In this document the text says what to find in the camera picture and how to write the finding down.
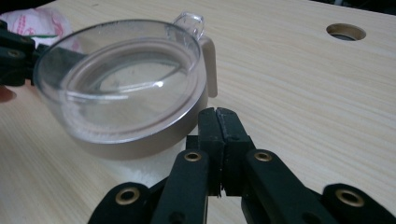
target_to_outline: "circular hole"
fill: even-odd
[[[183,213],[174,212],[169,216],[169,223],[171,224],[183,224],[186,218]]]
[[[347,41],[361,40],[366,37],[366,32],[360,27],[344,23],[332,24],[326,28],[326,31],[335,38]]]
[[[12,99],[15,99],[17,97],[17,94],[5,86],[0,86],[0,104],[8,102]]]
[[[184,155],[184,159],[187,161],[198,161],[202,158],[201,154],[196,153],[196,152],[190,152],[186,155]]]
[[[315,214],[312,213],[304,213],[303,214],[303,221],[306,224],[320,224],[321,220]]]
[[[272,159],[272,156],[265,152],[258,152],[254,154],[254,157],[259,161],[270,161]]]
[[[362,207],[364,206],[363,198],[355,193],[354,191],[348,189],[338,189],[335,192],[335,196],[343,202],[353,207]]]
[[[120,190],[120,192],[116,195],[116,202],[119,205],[127,205],[136,202],[139,198],[140,192],[137,188],[126,188]]]

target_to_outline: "brass grommet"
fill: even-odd
[[[131,197],[125,197],[125,193],[132,193]],[[116,203],[119,205],[127,205],[136,202],[140,197],[140,191],[137,188],[125,188],[120,190],[116,195]]]
[[[197,152],[190,152],[184,155],[184,159],[186,159],[186,161],[198,161],[201,158],[202,158],[201,154]]]
[[[348,190],[348,189],[338,189],[335,192],[335,196],[337,196],[337,198],[343,202],[346,203],[350,206],[353,207],[362,207],[364,206],[364,200],[363,198],[355,193],[352,190]]]
[[[16,58],[16,57],[20,56],[20,52],[17,50],[11,49],[8,51],[8,55]]]
[[[271,161],[272,156],[266,152],[257,152],[254,154],[254,158],[258,161]]]
[[[23,36],[23,37],[21,37],[21,41],[22,42],[29,42],[29,40],[30,40],[30,38],[28,38],[28,37],[26,37],[26,36]]]

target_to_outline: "table hole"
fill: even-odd
[[[362,40],[366,37],[366,32],[363,29],[345,23],[332,24],[326,28],[326,31],[329,35],[346,41]]]
[[[0,104],[11,101],[17,97],[17,94],[5,86],[0,86]]]

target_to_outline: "clear plastic container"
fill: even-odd
[[[201,34],[162,21],[95,25],[50,47],[34,82],[57,120],[83,142],[175,144],[206,107],[206,76],[216,80],[214,45]]]

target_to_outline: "wood grain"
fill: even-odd
[[[306,0],[58,0],[73,29],[103,21],[205,17],[217,48],[219,95],[259,148],[274,151],[318,192],[346,183],[396,214],[396,17]],[[327,34],[334,23],[366,37]],[[114,186],[152,185],[182,143],[141,160],[84,151],[39,99],[12,88],[0,104],[0,223],[84,223]],[[208,223],[246,223],[238,199],[209,200]]]

